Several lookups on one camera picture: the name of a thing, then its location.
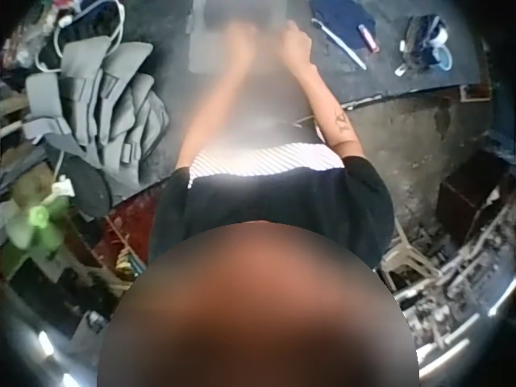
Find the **black shirt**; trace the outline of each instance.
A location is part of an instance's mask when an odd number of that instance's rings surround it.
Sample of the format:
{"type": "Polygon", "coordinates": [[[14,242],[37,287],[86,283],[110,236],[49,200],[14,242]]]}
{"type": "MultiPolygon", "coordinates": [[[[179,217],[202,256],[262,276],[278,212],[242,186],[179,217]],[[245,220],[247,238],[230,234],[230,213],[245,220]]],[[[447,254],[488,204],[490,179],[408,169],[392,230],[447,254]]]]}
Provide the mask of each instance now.
{"type": "Polygon", "coordinates": [[[178,169],[164,188],[151,236],[150,260],[216,227],[265,220],[305,228],[376,267],[393,234],[389,191],[369,161],[345,168],[295,168],[270,176],[218,174],[197,178],[178,169]]]}

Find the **white striped fabric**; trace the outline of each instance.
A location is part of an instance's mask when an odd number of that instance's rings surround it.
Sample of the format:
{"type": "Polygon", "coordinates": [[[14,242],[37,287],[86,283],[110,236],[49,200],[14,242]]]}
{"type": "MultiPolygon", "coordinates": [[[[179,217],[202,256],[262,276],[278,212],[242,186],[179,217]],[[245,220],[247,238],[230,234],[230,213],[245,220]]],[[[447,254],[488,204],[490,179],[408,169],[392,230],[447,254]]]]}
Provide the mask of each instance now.
{"type": "Polygon", "coordinates": [[[268,176],[303,167],[326,171],[344,168],[344,164],[325,144],[295,143],[268,149],[201,152],[190,167],[188,188],[199,177],[268,176]]]}

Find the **hand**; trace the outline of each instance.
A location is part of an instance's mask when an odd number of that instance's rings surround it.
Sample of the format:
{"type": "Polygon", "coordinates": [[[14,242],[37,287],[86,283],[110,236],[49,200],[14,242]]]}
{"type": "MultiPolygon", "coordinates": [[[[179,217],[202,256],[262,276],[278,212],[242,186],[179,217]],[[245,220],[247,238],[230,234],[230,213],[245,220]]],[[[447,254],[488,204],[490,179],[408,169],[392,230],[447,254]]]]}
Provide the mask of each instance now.
{"type": "Polygon", "coordinates": [[[298,25],[289,20],[280,38],[279,56],[286,68],[296,77],[302,77],[313,65],[310,62],[312,39],[298,25]]]}
{"type": "Polygon", "coordinates": [[[230,22],[225,38],[230,70],[247,73],[256,56],[256,27],[250,23],[230,22]]]}

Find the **concrete floor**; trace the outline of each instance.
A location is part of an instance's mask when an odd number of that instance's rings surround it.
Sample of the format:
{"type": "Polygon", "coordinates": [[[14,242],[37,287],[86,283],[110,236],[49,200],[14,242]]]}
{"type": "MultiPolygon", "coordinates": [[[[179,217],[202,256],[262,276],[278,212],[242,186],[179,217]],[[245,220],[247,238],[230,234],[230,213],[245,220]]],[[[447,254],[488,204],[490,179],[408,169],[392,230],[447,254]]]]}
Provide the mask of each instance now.
{"type": "Polygon", "coordinates": [[[491,110],[418,94],[349,112],[407,233],[435,224],[439,184],[482,145],[491,110]]]}

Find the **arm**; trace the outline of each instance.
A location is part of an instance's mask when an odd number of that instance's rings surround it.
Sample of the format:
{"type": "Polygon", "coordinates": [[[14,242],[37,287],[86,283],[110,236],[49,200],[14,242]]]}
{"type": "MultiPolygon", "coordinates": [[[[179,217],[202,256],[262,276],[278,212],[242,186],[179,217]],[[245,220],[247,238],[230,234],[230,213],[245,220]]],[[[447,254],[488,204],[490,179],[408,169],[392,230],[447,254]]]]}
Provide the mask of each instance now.
{"type": "Polygon", "coordinates": [[[328,89],[315,65],[310,63],[312,41],[289,22],[281,41],[280,56],[304,90],[322,135],[341,158],[365,157],[360,141],[340,103],[328,89]]]}
{"type": "Polygon", "coordinates": [[[232,23],[227,29],[230,64],[193,115],[179,151],[176,169],[189,167],[226,122],[254,60],[255,34],[254,27],[243,23],[232,23]]]}

